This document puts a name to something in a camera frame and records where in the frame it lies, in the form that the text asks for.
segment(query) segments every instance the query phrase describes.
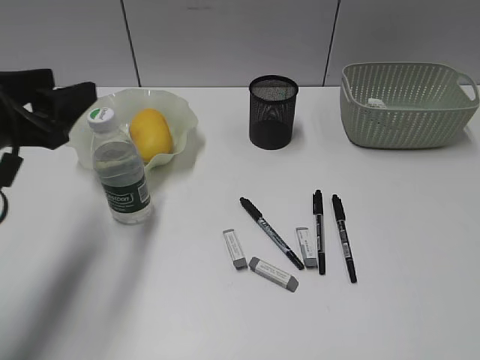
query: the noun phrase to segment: wavy bowl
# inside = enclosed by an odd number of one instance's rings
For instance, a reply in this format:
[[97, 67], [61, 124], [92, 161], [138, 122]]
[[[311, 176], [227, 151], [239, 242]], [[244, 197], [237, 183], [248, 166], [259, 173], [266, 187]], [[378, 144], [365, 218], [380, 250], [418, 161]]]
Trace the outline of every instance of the wavy bowl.
[[169, 154], [155, 155], [145, 164], [145, 170], [167, 164], [175, 155], [183, 152], [187, 145], [188, 132], [198, 124], [198, 119], [188, 106], [188, 102], [168, 91], [128, 88], [100, 97], [72, 127], [70, 142], [67, 144], [75, 149], [80, 164], [86, 169], [92, 169], [90, 147], [93, 137], [93, 131], [87, 122], [87, 114], [97, 107], [112, 108], [121, 129], [126, 134], [129, 134], [131, 120], [143, 109], [156, 109], [165, 116], [172, 134], [173, 151]]

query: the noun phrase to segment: black marker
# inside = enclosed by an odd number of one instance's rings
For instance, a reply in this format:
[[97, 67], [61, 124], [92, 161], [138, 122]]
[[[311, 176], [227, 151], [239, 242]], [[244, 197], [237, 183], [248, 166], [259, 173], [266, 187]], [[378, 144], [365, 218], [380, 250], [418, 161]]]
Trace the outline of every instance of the black marker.
[[255, 222], [262, 228], [263, 231], [270, 237], [271, 240], [282, 250], [282, 252], [290, 259], [290, 261], [295, 264], [298, 270], [303, 270], [304, 265], [302, 261], [295, 255], [292, 249], [289, 248], [285, 241], [273, 230], [269, 223], [263, 218], [263, 215], [254, 204], [250, 202], [249, 199], [244, 197], [240, 198], [240, 203], [247, 210], [247, 213], [255, 220]]
[[348, 275], [352, 283], [357, 282], [357, 275], [355, 273], [355, 266], [353, 265], [353, 256], [350, 249], [350, 243], [348, 241], [347, 228], [345, 227], [345, 212], [342, 206], [342, 200], [335, 194], [331, 197], [333, 202], [333, 209], [335, 211], [335, 218], [337, 219], [338, 233], [340, 234], [340, 240], [342, 242], [343, 255], [345, 256], [346, 268], [348, 269]]
[[316, 222], [316, 251], [318, 253], [318, 272], [325, 275], [325, 242], [323, 238], [323, 199], [322, 191], [313, 194], [313, 215]]

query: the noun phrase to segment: bottle cap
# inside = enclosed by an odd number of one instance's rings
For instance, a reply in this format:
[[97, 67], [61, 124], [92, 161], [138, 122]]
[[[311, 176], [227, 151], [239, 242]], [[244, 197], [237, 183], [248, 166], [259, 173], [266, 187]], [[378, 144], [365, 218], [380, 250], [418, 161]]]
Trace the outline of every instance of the bottle cap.
[[88, 124], [93, 131], [105, 133], [117, 128], [115, 113], [109, 107], [98, 107], [88, 113]]

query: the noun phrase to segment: black mesh pen holder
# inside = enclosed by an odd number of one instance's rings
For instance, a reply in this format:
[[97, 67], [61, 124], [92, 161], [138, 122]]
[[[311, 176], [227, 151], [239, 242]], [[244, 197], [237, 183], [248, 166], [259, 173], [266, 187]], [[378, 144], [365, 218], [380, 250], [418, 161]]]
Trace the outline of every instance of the black mesh pen holder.
[[250, 141], [266, 150], [281, 149], [292, 139], [299, 86], [277, 75], [250, 83]]

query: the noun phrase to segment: white eraser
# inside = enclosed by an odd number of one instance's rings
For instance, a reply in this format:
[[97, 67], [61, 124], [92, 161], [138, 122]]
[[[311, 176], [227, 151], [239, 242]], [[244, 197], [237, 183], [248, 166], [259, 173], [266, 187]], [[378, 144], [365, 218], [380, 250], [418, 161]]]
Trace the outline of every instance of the white eraser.
[[250, 269], [258, 275], [269, 279], [270, 281], [284, 287], [292, 293], [299, 287], [299, 282], [288, 272], [280, 270], [279, 268], [260, 260], [258, 257], [252, 257], [250, 260]]
[[235, 230], [228, 229], [223, 231], [223, 237], [225, 238], [226, 246], [228, 247], [228, 252], [232, 258], [233, 265], [237, 269], [246, 268], [247, 260], [245, 259], [242, 246], [240, 246], [240, 241], [235, 234]]
[[297, 238], [298, 243], [300, 244], [301, 256], [303, 257], [303, 262], [308, 268], [316, 268], [317, 265], [317, 254], [316, 246], [314, 241], [310, 237], [310, 231], [307, 227], [297, 227]]
[[380, 99], [374, 99], [373, 97], [370, 97], [368, 99], [367, 106], [368, 107], [374, 107], [376, 109], [386, 109], [387, 108], [387, 106], [385, 105], [385, 103], [383, 101], [381, 101]]

